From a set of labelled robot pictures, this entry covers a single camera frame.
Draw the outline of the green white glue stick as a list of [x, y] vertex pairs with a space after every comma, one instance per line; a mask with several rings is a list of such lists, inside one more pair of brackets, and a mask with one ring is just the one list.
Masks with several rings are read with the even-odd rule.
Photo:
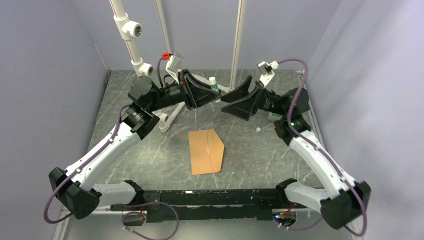
[[218, 95], [221, 95], [216, 78], [214, 76], [211, 76], [208, 80], [211, 90], [216, 92]]

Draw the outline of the brown paper envelope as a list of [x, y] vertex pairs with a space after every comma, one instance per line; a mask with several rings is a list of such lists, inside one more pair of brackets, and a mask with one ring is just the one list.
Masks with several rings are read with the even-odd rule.
[[188, 143], [193, 176], [221, 171], [225, 145], [214, 129], [189, 131]]

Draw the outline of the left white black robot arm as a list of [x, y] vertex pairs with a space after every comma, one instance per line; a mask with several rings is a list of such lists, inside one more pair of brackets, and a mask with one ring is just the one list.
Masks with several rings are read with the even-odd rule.
[[54, 199], [77, 219], [109, 205], [139, 209], [144, 203], [144, 191], [138, 184], [132, 180], [98, 184], [96, 181], [101, 172], [155, 128], [160, 121], [156, 111], [180, 103], [189, 110], [197, 109], [219, 99], [221, 93], [199, 81], [188, 69], [183, 69], [173, 83], [161, 88], [148, 76], [136, 77], [128, 97], [131, 103], [120, 108], [114, 127], [95, 147], [67, 168], [56, 167], [49, 173], [52, 194], [43, 212], [47, 223], [52, 223], [48, 211]]

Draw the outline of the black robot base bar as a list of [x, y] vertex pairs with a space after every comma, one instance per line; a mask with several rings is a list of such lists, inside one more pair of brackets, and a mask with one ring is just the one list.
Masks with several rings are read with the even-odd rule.
[[116, 203], [113, 212], [137, 211], [146, 214], [147, 223], [179, 219], [227, 220], [256, 219], [270, 221], [274, 215], [289, 209], [304, 209], [292, 203], [276, 188], [143, 190], [137, 184], [130, 203]]

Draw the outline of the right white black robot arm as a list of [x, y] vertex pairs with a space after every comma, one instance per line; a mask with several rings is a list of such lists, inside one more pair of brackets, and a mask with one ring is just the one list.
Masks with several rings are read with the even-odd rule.
[[257, 110], [280, 115], [274, 122], [277, 136], [306, 162], [322, 184], [322, 188], [313, 188], [287, 179], [275, 187], [276, 203], [282, 208], [299, 204], [319, 212], [335, 230], [347, 228], [360, 216], [366, 224], [371, 188], [365, 181], [356, 181], [336, 163], [303, 118], [303, 113], [310, 110], [307, 90], [296, 87], [278, 95], [257, 81], [249, 91], [252, 79], [249, 75], [239, 87], [221, 97], [227, 103], [222, 112], [245, 121]]

